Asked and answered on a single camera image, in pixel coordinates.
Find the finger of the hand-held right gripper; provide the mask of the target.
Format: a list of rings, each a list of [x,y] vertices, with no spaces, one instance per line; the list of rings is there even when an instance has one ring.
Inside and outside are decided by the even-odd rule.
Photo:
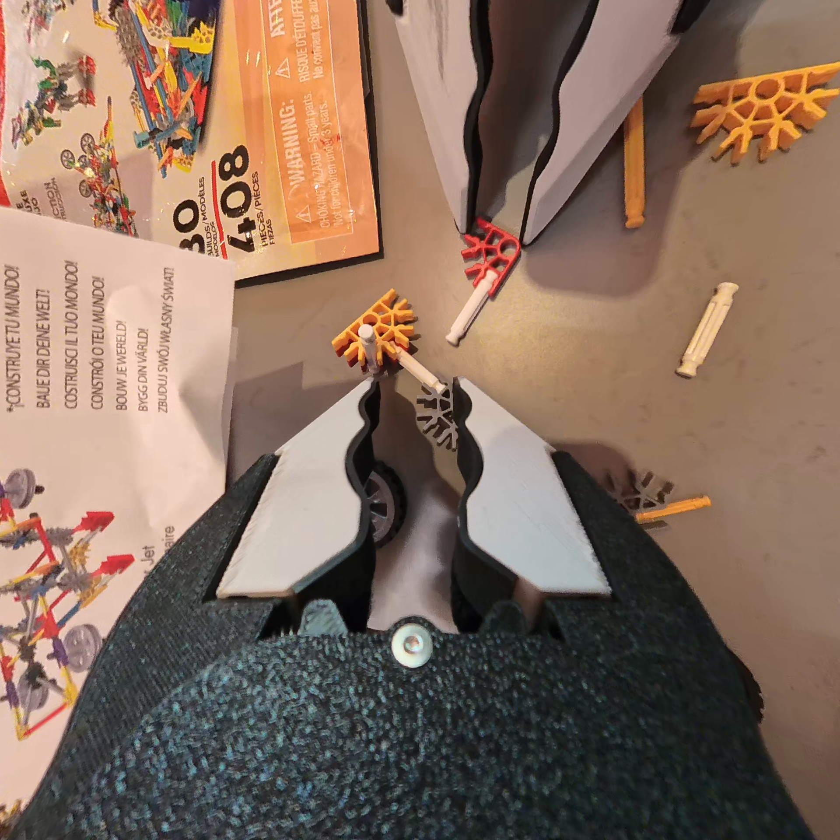
[[[552,129],[534,165],[520,240],[548,226],[679,37],[678,1],[587,2],[552,89]]]
[[[489,1],[394,1],[392,15],[458,231],[476,221],[480,107],[492,68]]]

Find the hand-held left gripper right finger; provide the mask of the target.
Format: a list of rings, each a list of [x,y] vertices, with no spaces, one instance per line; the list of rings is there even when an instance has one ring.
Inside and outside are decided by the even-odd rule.
[[[458,535],[505,581],[546,595],[610,596],[592,541],[554,457],[558,451],[465,377],[453,383]]]

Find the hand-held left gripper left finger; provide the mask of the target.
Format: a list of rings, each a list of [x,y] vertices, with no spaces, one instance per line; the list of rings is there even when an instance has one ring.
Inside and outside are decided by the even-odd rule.
[[[338,571],[339,595],[368,595],[375,539],[366,484],[381,389],[363,380],[275,452],[216,589],[220,599],[300,595]]]

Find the grey snowflake connector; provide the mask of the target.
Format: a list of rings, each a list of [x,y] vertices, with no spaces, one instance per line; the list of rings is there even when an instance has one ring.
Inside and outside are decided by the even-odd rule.
[[[444,383],[444,390],[421,384],[421,393],[415,400],[416,425],[435,446],[455,453],[458,448],[458,429],[454,416],[451,388]]]

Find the red corner connector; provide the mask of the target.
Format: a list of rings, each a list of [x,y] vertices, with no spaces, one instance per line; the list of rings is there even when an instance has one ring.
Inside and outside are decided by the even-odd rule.
[[[472,231],[465,234],[465,242],[467,246],[461,251],[466,263],[465,276],[474,288],[478,288],[491,273],[495,274],[488,292],[489,298],[494,299],[520,258],[519,240],[478,216]]]

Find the red and yellow connector cluster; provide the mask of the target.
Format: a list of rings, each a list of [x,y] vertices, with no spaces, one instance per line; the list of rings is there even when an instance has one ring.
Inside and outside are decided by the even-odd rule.
[[[415,313],[406,299],[398,300],[390,289],[365,309],[332,340],[332,349],[349,366],[359,365],[367,374],[379,373],[399,364],[400,354],[409,354],[415,337]],[[374,348],[364,348],[361,329],[370,327]]]

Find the long yellow toy rod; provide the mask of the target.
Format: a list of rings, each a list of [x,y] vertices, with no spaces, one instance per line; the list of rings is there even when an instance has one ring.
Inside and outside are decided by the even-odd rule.
[[[640,97],[623,123],[625,227],[640,228],[645,220],[646,171],[644,97]]]

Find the yellow half-round connector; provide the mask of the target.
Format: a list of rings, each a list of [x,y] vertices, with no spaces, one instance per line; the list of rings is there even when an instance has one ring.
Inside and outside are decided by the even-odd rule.
[[[788,151],[825,118],[839,95],[828,85],[838,71],[839,63],[832,62],[708,83],[696,92],[689,126],[700,130],[698,144],[724,132],[712,153],[716,161],[730,154],[730,164],[738,165],[757,141],[758,159],[764,162]]]

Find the grey toy wheel with tyre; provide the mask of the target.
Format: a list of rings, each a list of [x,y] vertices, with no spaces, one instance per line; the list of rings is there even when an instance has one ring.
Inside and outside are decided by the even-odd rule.
[[[394,540],[405,523],[406,490],[394,468],[377,459],[364,483],[364,495],[371,515],[374,547],[379,551]]]

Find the grey connector with yellow rod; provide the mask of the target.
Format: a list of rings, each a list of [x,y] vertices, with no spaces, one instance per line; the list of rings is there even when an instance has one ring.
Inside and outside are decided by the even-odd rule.
[[[616,475],[606,471],[603,486],[616,503],[628,512],[646,531],[669,527],[665,518],[642,521],[642,513],[662,511],[669,504],[676,484],[650,470],[627,469]]]

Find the short yellow toy rod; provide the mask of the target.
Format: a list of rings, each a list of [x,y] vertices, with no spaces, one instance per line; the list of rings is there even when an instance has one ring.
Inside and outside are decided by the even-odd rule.
[[[674,517],[682,513],[697,511],[709,507],[711,507],[711,499],[709,497],[693,497],[685,500],[670,502],[659,509],[640,511],[635,514],[635,521],[640,525],[660,523],[667,518]]]

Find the instruction sheet with model pictures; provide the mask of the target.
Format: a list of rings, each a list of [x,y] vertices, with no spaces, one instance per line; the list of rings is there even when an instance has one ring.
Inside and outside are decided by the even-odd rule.
[[[2,742],[44,741],[224,488],[235,277],[2,208]]]

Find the colourful construction toy bag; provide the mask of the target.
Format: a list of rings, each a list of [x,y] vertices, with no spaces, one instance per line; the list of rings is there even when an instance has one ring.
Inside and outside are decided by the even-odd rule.
[[[240,285],[378,259],[367,30],[356,1],[2,1],[2,206]]]

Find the short white toy rod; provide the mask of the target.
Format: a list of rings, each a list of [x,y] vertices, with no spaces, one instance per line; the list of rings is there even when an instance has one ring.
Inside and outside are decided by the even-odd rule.
[[[738,291],[739,285],[730,281],[722,282],[716,287],[675,369],[678,376],[686,379],[697,376],[699,368],[706,361],[721,326],[728,316]]]

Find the black rubber tyre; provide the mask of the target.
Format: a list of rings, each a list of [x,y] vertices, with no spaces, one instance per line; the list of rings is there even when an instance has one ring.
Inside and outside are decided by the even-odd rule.
[[[752,714],[756,722],[762,723],[765,705],[761,686],[751,669],[745,665],[740,657],[731,650],[728,652],[737,668]]]

